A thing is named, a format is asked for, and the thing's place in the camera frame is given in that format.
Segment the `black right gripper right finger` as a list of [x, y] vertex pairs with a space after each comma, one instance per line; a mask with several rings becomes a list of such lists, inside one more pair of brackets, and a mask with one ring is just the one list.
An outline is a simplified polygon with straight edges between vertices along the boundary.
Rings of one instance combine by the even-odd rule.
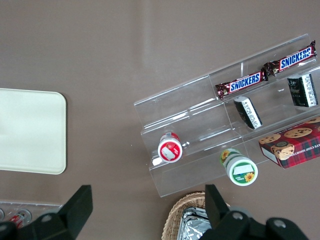
[[211, 227], [215, 229], [230, 211], [219, 190], [214, 184], [205, 185], [205, 211]]

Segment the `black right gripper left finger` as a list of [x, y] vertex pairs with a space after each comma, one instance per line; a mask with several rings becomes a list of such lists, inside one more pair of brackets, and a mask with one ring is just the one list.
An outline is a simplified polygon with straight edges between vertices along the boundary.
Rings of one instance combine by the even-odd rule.
[[76, 239], [93, 212], [92, 186], [82, 185], [58, 215], [72, 239]]

